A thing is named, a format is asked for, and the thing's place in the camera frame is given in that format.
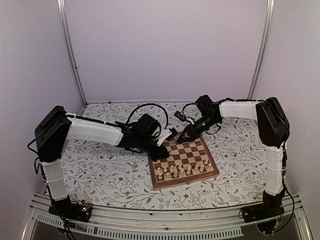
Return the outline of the light chess bishop piece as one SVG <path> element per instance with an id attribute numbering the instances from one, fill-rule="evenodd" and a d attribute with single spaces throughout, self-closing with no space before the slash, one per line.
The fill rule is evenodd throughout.
<path id="1" fill-rule="evenodd" d="M 177 177 L 178 177 L 178 171 L 177 171 L 176 169 L 175 169 L 174 172 L 173 172 L 173 177 L 174 177 L 174 178 L 177 178 Z"/>

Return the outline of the light chess king piece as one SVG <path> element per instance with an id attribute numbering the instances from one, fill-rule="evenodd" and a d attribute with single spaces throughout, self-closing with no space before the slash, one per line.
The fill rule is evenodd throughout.
<path id="1" fill-rule="evenodd" d="M 185 170 L 184 170 L 184 168 L 182 167 L 182 168 L 180 168 L 180 170 L 179 170 L 179 177 L 183 177 L 184 175 L 185 175 Z"/>

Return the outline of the light chess queen piece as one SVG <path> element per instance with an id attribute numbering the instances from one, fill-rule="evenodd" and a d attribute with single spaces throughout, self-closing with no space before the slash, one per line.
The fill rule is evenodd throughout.
<path id="1" fill-rule="evenodd" d="M 192 173 L 192 166 L 189 164 L 186 169 L 186 175 L 189 176 Z"/>

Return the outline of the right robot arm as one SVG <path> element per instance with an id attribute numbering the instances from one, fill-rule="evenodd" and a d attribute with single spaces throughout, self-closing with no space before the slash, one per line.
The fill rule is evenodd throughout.
<path id="1" fill-rule="evenodd" d="M 216 124 L 222 124 L 224 118 L 243 118 L 254 120 L 258 126 L 258 135 L 266 152 L 267 182 L 265 194 L 277 196 L 284 190 L 283 178 L 286 173 L 286 149 L 290 136 L 290 123 L 276 97 L 267 99 L 232 99 L 212 101 L 208 95 L 200 96 L 194 103 L 201 118 L 193 121 L 182 111 L 176 111 L 175 117 L 189 122 L 178 138 L 178 142 L 192 142 L 203 132 Z"/>

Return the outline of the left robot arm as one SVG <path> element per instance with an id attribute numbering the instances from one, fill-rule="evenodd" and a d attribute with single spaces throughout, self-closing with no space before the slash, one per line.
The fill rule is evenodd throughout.
<path id="1" fill-rule="evenodd" d="M 123 148 L 133 153 L 147 154 L 153 161 L 169 157 L 163 142 L 173 137 L 173 130 L 162 127 L 148 114 L 135 122 L 106 122 L 77 116 L 66 112 L 63 106 L 55 106 L 34 131 L 37 154 L 44 181 L 55 209 L 63 216 L 74 213 L 74 205 L 67 199 L 61 157 L 68 141 L 89 141 Z"/>

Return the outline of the wooden chess board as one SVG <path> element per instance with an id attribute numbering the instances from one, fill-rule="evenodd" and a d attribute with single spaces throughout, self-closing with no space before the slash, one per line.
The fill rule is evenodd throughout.
<path id="1" fill-rule="evenodd" d="M 218 177 L 220 172 L 216 166 L 216 163 L 209 151 L 209 148 L 201 136 L 195 141 L 178 143 L 178 137 L 174 137 L 170 141 L 164 141 L 163 145 L 167 151 L 174 151 L 173 155 L 168 158 L 152 161 L 148 158 L 150 175 L 152 186 L 154 190 L 163 190 L 167 188 L 182 186 L 190 183 L 196 183 L 204 180 L 209 180 Z M 211 170 L 207 171 L 205 161 L 209 160 L 211 163 Z M 170 166 L 174 166 L 174 171 L 177 170 L 177 177 L 174 178 L 174 172 L 170 172 Z M 186 175 L 188 165 L 192 166 L 192 173 Z M 198 165 L 198 173 L 194 173 L 194 167 Z M 200 166 L 204 165 L 203 172 L 200 172 Z M 161 174 L 158 174 L 157 168 L 161 168 Z M 167 168 L 167 173 L 171 174 L 170 179 L 165 179 L 166 173 L 163 172 L 163 168 Z M 179 177 L 180 168 L 184 168 L 184 176 Z M 162 180 L 158 180 L 158 175 L 162 175 Z"/>

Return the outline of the floral patterned table mat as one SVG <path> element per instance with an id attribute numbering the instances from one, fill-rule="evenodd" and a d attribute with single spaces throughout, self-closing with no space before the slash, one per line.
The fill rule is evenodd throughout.
<path id="1" fill-rule="evenodd" d="M 61 158 L 72 201 L 138 210 L 194 210 L 260 202 L 281 187 L 285 146 L 262 144 L 253 119 L 226 117 L 202 136 L 218 176 L 155 190 L 148 157 L 87 140 L 71 140 Z"/>

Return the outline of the front aluminium rail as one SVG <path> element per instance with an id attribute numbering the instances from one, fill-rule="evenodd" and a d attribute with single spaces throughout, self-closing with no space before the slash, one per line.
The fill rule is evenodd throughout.
<path id="1" fill-rule="evenodd" d="M 50 199 L 35 194 L 24 240 L 313 240 L 298 195 L 286 196 L 284 214 L 245 222 L 240 206 L 193 210 L 138 210 L 93 206 L 88 222 L 49 213 Z"/>

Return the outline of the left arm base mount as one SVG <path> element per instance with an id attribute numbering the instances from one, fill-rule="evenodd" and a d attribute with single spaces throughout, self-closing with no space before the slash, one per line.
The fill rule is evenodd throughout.
<path id="1" fill-rule="evenodd" d="M 66 219 L 88 223 L 92 214 L 93 204 L 81 200 L 71 202 L 69 196 L 63 200 L 52 200 L 48 212 Z"/>

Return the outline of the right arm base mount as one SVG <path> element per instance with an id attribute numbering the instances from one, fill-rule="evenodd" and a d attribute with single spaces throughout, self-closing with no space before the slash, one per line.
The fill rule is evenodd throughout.
<path id="1" fill-rule="evenodd" d="M 240 210 L 241 217 L 244 219 L 245 223 L 271 218 L 271 220 L 258 223 L 257 228 L 262 234 L 273 234 L 280 225 L 283 214 L 285 213 L 282 205 L 284 196 L 284 191 L 275 196 L 264 191 L 262 194 L 262 203 L 242 207 Z"/>

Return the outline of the right aluminium frame post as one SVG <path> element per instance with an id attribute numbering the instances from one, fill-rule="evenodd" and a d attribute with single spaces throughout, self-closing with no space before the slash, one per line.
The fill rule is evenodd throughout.
<path id="1" fill-rule="evenodd" d="M 256 64 L 254 67 L 249 91 L 247 94 L 248 99 L 253 99 L 255 92 L 256 92 L 256 89 L 257 89 L 257 86 L 258 86 L 258 81 L 260 78 L 261 70 L 263 67 L 263 61 L 264 61 L 265 53 L 267 50 L 270 31 L 272 28 L 274 8 L 275 8 L 275 0 L 268 0 L 267 5 L 266 5 L 265 18 L 264 18 L 262 37 L 261 37 L 261 41 L 260 41 L 258 56 L 257 56 Z"/>

